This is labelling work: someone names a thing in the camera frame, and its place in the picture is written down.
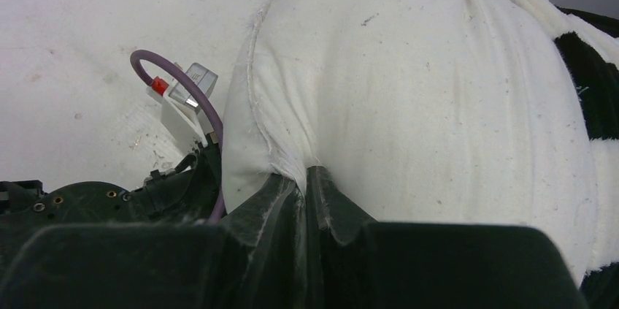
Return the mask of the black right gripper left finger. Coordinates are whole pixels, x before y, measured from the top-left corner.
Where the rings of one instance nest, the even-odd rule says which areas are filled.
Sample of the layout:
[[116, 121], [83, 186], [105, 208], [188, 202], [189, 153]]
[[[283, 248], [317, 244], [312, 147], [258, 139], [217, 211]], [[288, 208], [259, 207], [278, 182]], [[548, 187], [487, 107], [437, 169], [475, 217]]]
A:
[[298, 191], [205, 218], [1, 229], [3, 308], [293, 308]]

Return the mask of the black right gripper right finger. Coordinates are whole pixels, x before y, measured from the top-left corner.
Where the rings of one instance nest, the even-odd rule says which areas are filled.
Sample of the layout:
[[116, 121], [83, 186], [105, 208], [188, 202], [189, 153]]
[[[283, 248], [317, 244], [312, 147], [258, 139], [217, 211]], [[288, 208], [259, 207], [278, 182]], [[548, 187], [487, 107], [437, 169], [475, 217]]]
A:
[[379, 222], [307, 172], [308, 308], [585, 308], [558, 249], [523, 226]]

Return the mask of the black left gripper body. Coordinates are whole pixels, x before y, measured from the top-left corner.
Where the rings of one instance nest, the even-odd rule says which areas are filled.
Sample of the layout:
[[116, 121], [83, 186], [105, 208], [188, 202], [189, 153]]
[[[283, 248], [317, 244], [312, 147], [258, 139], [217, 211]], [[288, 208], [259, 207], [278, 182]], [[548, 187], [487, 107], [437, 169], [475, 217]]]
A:
[[134, 190], [85, 181], [46, 192], [39, 180], [3, 181], [1, 229], [207, 218], [218, 198], [220, 173], [219, 145], [208, 142], [198, 145], [176, 166], [151, 171]]

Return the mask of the white pillow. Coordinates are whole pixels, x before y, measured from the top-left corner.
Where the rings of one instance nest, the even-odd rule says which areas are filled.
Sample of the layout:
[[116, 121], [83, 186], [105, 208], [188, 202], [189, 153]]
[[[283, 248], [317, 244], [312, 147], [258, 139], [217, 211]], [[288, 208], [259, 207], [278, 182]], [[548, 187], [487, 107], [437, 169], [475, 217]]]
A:
[[532, 226], [575, 282], [596, 228], [568, 69], [510, 0], [266, 0], [223, 119], [223, 199], [325, 167], [373, 218]]

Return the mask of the black white striped pillowcase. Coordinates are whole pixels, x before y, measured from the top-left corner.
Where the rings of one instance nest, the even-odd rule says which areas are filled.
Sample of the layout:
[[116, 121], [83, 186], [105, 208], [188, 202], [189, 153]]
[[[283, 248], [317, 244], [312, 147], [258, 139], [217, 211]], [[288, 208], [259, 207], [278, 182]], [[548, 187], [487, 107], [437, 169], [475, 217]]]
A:
[[580, 284], [590, 308], [618, 307], [618, 20], [557, 7], [549, 0], [511, 0], [553, 39], [580, 100], [596, 168], [598, 223]]

